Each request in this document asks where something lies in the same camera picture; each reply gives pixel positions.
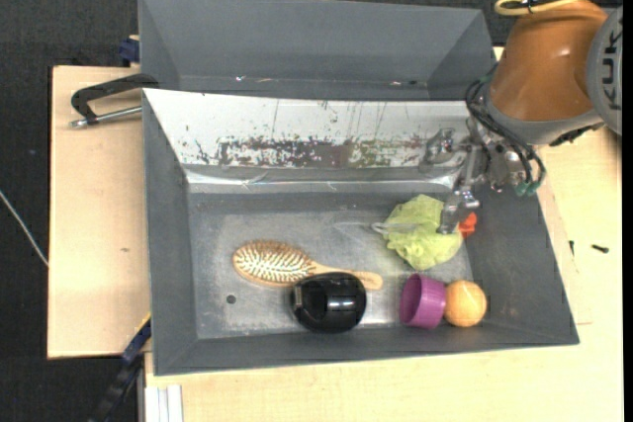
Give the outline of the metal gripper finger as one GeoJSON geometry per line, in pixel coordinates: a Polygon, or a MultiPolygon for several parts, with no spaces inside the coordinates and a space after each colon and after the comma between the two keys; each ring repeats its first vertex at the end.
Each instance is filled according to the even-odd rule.
{"type": "Polygon", "coordinates": [[[446,169],[451,166],[455,157],[454,132],[452,127],[441,128],[426,142],[418,164],[420,171],[446,169]]]}
{"type": "Polygon", "coordinates": [[[458,224],[480,206],[480,201],[471,189],[454,190],[446,199],[440,214],[437,232],[453,233],[458,224]]]}

